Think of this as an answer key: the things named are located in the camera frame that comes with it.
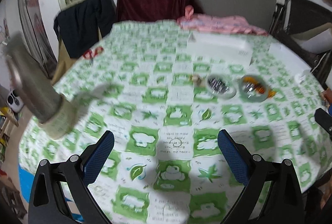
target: black jacket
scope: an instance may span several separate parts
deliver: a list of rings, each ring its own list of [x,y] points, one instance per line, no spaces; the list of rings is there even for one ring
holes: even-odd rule
[[[62,38],[70,58],[79,58],[110,33],[116,20],[112,0],[86,0],[58,14],[54,31]]]

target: pink blanket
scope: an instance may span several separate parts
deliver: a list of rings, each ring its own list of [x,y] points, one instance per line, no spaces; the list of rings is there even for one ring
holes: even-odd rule
[[[185,8],[185,16],[177,19],[183,29],[195,29],[204,32],[217,32],[222,34],[251,34],[267,36],[268,33],[259,27],[251,26],[244,17],[214,17],[203,14],[194,14],[190,5]]]

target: table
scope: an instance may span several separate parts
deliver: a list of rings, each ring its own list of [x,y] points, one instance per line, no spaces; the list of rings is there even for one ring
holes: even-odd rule
[[[20,142],[20,166],[34,174],[42,159],[65,161],[110,130],[114,149],[89,190],[113,223],[220,222],[243,189],[217,146],[226,129],[252,154],[291,159],[302,192],[308,189],[332,167],[331,141],[313,117],[322,90],[315,78],[295,84],[268,53],[272,37],[232,36],[253,44],[253,63],[244,69],[190,56],[189,35],[172,21],[114,24],[96,44],[104,53],[93,65],[79,59],[55,86],[80,104],[74,130],[51,140],[33,117]],[[277,94],[263,103],[239,94],[221,100],[194,88],[192,73],[223,73],[234,81],[257,74]],[[252,216],[267,191],[265,184]],[[69,198],[67,186],[64,192]]]

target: screw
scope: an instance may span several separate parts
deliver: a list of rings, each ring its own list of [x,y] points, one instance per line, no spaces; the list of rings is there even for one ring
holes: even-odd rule
[[[41,166],[45,166],[46,163],[47,163],[47,160],[46,160],[46,159],[43,159],[39,164],[40,164]]]
[[[78,155],[73,155],[70,157],[70,161],[71,162],[75,162],[75,161],[78,161]]]
[[[289,160],[289,159],[285,159],[284,162],[287,166],[290,166],[292,164],[291,160]]]
[[[252,158],[254,161],[257,161],[257,162],[262,160],[260,155],[253,155]]]

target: black folding chair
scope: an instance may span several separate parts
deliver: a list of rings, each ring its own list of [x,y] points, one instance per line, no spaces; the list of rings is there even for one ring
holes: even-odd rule
[[[285,0],[283,6],[277,4],[269,32],[300,56],[312,70],[315,69],[313,75],[324,88],[326,88],[325,81],[332,66],[332,50],[325,56],[325,53],[310,53],[302,49],[291,35],[306,32],[329,22],[332,23],[332,12],[324,7],[309,0]]]

